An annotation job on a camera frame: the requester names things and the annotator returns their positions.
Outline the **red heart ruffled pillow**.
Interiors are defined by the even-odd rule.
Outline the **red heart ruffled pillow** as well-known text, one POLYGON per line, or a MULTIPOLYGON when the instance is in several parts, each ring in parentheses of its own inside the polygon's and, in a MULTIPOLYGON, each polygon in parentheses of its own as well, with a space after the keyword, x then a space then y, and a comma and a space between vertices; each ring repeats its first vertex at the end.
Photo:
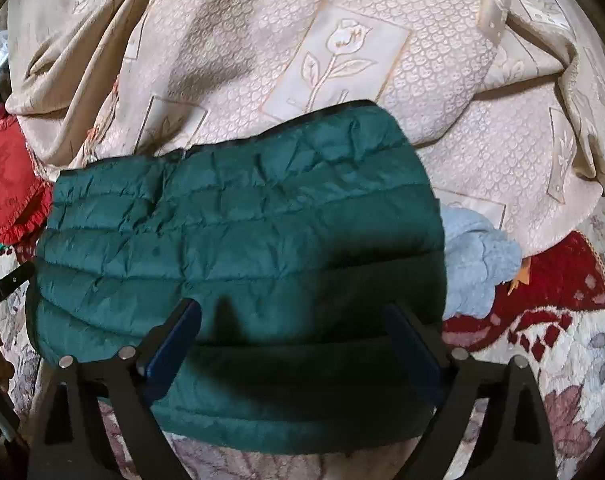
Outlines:
POLYGON ((51 206, 51 183, 34 173, 17 118, 0 119, 0 244, 14 245, 37 232, 51 206))

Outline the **floral red white blanket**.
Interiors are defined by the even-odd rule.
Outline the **floral red white blanket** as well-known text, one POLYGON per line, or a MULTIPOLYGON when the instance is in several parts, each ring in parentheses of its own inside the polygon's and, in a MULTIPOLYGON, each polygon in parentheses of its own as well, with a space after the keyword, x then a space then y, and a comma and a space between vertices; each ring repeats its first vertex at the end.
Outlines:
MULTIPOLYGON (((605 437, 605 200, 579 229, 532 257, 529 278, 501 287, 488 318, 453 318, 448 344, 484 361, 524 356, 549 416, 559 478, 572 479, 605 437)), ((389 479, 414 441, 349 455, 240 452, 171 436, 195 479, 389 479)))

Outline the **beige embroidered bedspread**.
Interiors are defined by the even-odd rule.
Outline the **beige embroidered bedspread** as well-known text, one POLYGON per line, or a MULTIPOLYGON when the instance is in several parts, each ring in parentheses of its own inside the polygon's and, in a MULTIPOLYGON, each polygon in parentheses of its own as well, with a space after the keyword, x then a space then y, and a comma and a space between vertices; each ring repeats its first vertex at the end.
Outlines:
POLYGON ((605 196, 605 49, 575 0, 8 0, 7 26, 50 179, 368 100, 526 255, 605 196))

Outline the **light blue knit sweater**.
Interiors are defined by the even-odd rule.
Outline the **light blue knit sweater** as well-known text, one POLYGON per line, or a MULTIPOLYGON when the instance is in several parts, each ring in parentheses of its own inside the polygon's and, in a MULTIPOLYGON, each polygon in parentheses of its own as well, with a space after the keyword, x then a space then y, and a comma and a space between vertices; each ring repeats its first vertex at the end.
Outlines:
POLYGON ((486 318, 496 287, 519 272, 523 260, 520 246, 476 211, 441 205, 440 216, 447 271, 443 319, 486 318))

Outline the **dark green quilted jacket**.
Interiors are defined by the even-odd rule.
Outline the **dark green quilted jacket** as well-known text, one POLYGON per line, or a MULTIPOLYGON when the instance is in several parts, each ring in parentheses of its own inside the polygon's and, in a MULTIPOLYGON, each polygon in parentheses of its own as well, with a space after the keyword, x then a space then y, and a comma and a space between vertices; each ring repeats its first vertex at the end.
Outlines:
POLYGON ((162 429, 244 451, 351 452, 419 436, 433 411, 397 306, 439 328, 440 206, 398 122, 368 101, 241 141, 60 175, 27 330, 48 362, 136 344, 182 299, 203 322, 162 429))

